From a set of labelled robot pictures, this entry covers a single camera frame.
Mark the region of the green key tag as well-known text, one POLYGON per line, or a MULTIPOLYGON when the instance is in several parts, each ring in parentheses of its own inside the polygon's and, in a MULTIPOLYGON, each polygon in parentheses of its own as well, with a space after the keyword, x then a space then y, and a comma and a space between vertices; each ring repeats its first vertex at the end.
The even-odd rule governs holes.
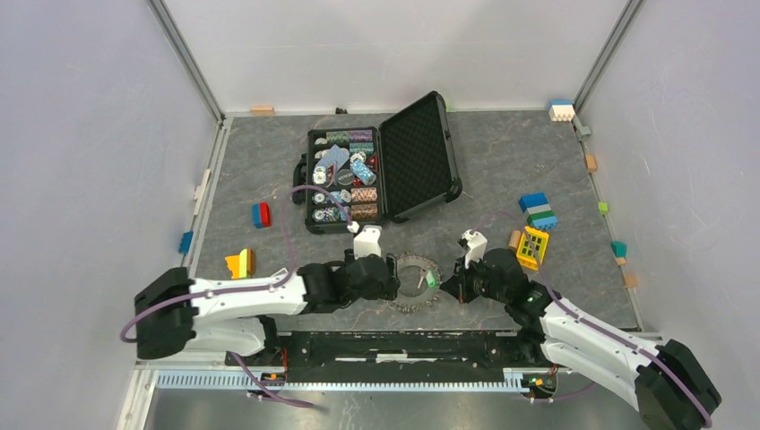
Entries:
POLYGON ((419 271, 418 290, 438 289, 439 275, 434 268, 421 269, 419 271))

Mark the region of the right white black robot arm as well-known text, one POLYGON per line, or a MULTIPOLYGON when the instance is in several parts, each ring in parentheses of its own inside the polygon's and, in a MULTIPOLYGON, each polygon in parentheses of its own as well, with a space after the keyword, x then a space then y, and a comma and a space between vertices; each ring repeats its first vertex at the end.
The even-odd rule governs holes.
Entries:
POLYGON ((556 291, 532 280, 511 249, 460 258, 441 289, 469 303, 487 298, 505 307, 522 329, 520 359, 546 360, 577 372, 616 394, 651 429, 706 429, 722 397, 689 347, 626 333, 587 314, 556 291))

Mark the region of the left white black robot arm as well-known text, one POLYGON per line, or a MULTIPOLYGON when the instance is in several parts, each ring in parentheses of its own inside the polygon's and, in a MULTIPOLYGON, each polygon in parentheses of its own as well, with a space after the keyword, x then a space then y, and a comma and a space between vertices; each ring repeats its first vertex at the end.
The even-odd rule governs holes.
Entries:
POLYGON ((268 278, 193 279, 187 268, 162 273, 134 298, 124 332, 141 360, 183 350, 235 352, 270 365, 281 355, 272 315, 331 314, 363 300, 398 295, 397 258, 347 254, 342 262, 309 263, 268 278))

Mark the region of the wooden cylinder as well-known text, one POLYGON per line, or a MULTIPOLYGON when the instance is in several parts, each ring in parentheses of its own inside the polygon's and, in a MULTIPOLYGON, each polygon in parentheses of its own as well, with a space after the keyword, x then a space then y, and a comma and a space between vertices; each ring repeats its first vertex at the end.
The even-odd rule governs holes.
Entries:
POLYGON ((508 239, 507 246, 510 249, 517 251, 517 249, 520 247, 521 237, 522 237, 521 231, 513 230, 508 239))

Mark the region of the yellow window brick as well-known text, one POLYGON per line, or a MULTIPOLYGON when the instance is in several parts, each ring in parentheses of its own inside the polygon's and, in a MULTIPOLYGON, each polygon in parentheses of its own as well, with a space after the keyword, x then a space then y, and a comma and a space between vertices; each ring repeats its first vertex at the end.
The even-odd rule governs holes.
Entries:
POLYGON ((524 269, 538 271, 544 262, 550 235, 548 232, 524 227, 519 235, 516 257, 524 269))

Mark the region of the blue green brick stack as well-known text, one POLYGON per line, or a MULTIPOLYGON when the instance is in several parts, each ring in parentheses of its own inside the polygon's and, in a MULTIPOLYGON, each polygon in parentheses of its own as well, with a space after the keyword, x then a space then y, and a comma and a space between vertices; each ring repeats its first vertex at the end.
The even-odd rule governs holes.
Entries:
POLYGON ((544 193, 523 195, 518 200, 518 205, 529 227, 549 231, 557 226, 557 216, 544 193))

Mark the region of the black dealer button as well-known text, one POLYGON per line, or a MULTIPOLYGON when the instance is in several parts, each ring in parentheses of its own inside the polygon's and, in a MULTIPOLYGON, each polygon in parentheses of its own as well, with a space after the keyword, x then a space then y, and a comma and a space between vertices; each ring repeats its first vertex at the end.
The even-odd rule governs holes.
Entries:
POLYGON ((335 183, 340 186, 352 186, 354 179, 355 175, 349 169, 342 169, 335 175, 335 183))

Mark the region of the black poker chip case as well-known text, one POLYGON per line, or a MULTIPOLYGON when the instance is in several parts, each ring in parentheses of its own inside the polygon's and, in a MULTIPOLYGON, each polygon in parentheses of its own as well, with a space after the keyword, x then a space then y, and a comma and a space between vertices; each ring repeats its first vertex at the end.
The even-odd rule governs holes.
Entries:
POLYGON ((344 233, 346 219, 401 224, 452 202, 462 180, 445 99, 431 91, 379 126, 310 130, 293 184, 313 234, 344 233), (335 183, 342 169, 354 173, 352 186, 335 183))

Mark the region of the yellow orange brick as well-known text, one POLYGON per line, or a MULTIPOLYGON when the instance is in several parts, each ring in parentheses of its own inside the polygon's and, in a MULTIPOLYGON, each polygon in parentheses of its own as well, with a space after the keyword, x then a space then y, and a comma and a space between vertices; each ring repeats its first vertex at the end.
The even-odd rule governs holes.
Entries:
POLYGON ((249 279, 255 274, 255 253, 251 248, 226 256, 225 263, 232 280, 249 279))

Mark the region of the teal brick right edge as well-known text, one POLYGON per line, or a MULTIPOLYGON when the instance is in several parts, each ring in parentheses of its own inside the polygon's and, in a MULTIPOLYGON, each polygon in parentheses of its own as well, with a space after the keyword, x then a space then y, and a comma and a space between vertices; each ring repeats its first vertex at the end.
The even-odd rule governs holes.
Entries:
POLYGON ((619 240, 613 240, 610 242, 610 247, 615 255, 616 258, 625 258, 627 254, 627 245, 626 243, 619 241, 619 240))

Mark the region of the tan block right edge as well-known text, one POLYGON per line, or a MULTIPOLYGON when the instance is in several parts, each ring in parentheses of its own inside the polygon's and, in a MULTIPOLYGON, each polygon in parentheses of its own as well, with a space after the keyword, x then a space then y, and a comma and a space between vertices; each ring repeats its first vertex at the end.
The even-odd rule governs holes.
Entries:
POLYGON ((623 274, 623 281, 626 289, 636 288, 639 284, 636 274, 632 272, 625 272, 623 274))

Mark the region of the orange block right edge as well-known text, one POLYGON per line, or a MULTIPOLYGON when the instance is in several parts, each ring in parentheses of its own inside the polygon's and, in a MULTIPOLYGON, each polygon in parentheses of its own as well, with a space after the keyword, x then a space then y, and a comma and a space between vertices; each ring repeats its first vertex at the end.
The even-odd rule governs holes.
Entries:
POLYGON ((584 162, 589 174, 593 174, 598 170, 598 163, 594 155, 586 154, 584 156, 584 162))

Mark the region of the white blue corner brick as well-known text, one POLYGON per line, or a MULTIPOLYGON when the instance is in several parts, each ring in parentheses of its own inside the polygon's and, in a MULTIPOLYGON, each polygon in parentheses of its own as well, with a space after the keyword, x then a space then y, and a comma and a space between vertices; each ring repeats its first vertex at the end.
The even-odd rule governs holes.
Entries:
POLYGON ((574 102, 569 99, 551 100, 548 116, 552 122, 572 122, 575 117, 574 102))

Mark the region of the tan wooden block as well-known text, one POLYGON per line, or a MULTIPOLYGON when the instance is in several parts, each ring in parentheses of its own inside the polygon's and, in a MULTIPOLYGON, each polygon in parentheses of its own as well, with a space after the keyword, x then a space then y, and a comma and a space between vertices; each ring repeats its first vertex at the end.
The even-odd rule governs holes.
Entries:
POLYGON ((252 106, 249 112, 252 116, 274 116, 275 108, 273 106, 252 106))

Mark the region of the blue brick on left rail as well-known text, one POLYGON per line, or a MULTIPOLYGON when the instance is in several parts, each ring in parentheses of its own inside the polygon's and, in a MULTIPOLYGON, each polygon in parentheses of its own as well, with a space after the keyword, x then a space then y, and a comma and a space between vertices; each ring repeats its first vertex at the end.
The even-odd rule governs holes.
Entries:
POLYGON ((180 238, 179 246, 177 249, 177 251, 180 254, 182 255, 188 254, 192 241, 193 241, 193 237, 194 237, 194 232, 192 230, 188 230, 182 234, 180 238))

